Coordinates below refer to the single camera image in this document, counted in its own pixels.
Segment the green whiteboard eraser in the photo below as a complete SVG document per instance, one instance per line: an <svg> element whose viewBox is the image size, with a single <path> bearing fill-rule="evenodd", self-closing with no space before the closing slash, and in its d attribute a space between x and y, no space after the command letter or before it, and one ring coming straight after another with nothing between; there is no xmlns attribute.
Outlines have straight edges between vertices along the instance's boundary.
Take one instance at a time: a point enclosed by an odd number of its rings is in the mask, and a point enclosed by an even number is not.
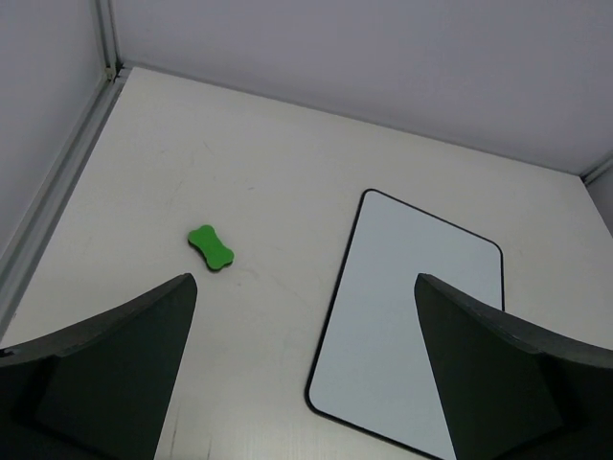
<svg viewBox="0 0 613 460"><path fill-rule="evenodd" d="M188 244L203 258L205 265L213 272L231 265L235 254L219 238L212 225L205 224L188 233Z"/></svg>

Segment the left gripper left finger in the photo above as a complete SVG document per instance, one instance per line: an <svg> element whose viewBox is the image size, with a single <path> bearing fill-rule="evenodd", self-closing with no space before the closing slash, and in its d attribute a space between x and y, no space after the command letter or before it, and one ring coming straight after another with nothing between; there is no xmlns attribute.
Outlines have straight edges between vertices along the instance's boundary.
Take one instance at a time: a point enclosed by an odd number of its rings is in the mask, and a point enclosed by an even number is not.
<svg viewBox="0 0 613 460"><path fill-rule="evenodd" d="M182 274L2 349L2 458L153 458L196 298L194 277Z"/></svg>

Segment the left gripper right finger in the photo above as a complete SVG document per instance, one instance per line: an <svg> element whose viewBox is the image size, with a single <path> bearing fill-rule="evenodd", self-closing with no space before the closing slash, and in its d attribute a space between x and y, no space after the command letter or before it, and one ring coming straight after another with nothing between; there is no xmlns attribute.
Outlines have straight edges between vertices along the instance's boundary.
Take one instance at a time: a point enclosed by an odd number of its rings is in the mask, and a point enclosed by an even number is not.
<svg viewBox="0 0 613 460"><path fill-rule="evenodd" d="M457 458L611 458L611 351L429 274L418 276L415 298Z"/></svg>

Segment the white whiteboard black frame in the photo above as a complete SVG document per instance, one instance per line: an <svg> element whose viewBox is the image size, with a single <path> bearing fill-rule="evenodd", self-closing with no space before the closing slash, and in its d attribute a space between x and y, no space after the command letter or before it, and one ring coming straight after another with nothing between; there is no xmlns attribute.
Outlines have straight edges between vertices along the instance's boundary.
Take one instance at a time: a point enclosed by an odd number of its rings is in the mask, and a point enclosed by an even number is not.
<svg viewBox="0 0 613 460"><path fill-rule="evenodd" d="M316 414L434 459L455 452L420 329L414 287L434 275L497 309L493 241L369 189L360 197L307 378Z"/></svg>

